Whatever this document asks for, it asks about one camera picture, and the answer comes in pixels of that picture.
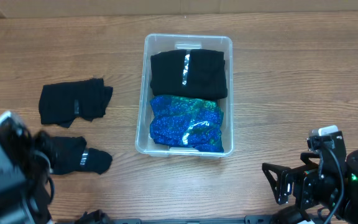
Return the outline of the small black garment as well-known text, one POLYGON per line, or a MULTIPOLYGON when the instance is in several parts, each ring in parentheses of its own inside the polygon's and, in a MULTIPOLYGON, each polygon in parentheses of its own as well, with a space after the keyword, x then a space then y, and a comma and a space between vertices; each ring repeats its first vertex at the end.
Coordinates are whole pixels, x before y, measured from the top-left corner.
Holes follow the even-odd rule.
POLYGON ((50 161, 51 173, 65 175, 72 172, 105 173, 111 166, 112 156, 87 147, 84 137, 51 137, 41 131, 35 137, 36 147, 50 161))

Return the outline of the black taped garment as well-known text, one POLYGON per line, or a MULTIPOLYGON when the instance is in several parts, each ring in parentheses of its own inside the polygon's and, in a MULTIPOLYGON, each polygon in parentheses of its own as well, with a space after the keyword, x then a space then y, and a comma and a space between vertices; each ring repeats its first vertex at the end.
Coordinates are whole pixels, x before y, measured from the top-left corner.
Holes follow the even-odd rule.
POLYGON ((102 118, 112 93, 113 87, 102 78, 44 85, 39 100, 41 123, 69 128, 76 118, 102 118))

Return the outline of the blue green sparkly fabric bundle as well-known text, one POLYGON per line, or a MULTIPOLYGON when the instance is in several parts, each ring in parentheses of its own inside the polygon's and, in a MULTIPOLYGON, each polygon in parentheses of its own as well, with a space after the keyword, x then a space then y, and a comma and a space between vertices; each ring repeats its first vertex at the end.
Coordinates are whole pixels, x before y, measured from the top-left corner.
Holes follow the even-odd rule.
POLYGON ((154 114, 150 137, 154 143, 199 152, 224 152, 224 113, 215 101, 159 95, 151 99, 150 105, 154 114))

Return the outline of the black ribbed garment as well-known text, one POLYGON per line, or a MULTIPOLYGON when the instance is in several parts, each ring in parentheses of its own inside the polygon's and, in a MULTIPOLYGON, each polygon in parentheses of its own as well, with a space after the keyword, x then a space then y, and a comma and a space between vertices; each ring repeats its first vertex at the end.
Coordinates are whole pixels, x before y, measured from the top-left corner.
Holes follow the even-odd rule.
POLYGON ((224 53, 193 49, 150 57, 150 87, 155 96, 175 95, 217 101, 227 97, 224 53))

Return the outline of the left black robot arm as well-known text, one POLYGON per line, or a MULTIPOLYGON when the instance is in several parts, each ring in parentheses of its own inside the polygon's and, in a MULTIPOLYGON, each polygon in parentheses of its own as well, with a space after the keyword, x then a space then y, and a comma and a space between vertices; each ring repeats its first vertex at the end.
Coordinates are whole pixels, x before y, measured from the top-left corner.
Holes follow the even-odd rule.
POLYGON ((50 159, 28 129, 13 118, 0 121, 0 224, 51 223, 54 196, 50 159))

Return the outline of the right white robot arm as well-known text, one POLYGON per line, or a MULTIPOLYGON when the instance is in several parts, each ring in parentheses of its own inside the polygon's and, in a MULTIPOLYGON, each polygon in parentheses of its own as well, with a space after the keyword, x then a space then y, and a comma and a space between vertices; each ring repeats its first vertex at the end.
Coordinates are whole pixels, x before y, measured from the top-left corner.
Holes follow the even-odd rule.
POLYGON ((315 129, 301 153, 303 166, 262 164, 279 205, 295 204, 272 215, 271 223, 330 223, 332 218, 358 223, 358 150, 348 154, 336 126, 315 129))

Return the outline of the clear plastic storage bin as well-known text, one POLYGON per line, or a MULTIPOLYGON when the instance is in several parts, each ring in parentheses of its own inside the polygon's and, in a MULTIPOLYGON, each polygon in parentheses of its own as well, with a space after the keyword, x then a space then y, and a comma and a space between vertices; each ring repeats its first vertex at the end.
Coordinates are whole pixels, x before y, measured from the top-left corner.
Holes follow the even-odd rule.
POLYGON ((135 148, 139 153, 150 156, 199 156, 203 158, 228 157, 234 151, 234 84, 233 84, 233 47, 227 36, 188 35, 188 34, 149 34, 145 38, 142 84, 139 98, 139 112, 135 135, 135 148), (199 152, 185 147, 170 147, 156 144, 150 137, 150 124, 154 118, 150 100, 154 97, 150 88, 152 78, 150 57, 169 50, 208 49, 224 53, 227 97, 218 100, 224 113, 221 125, 221 140, 224 152, 199 152))

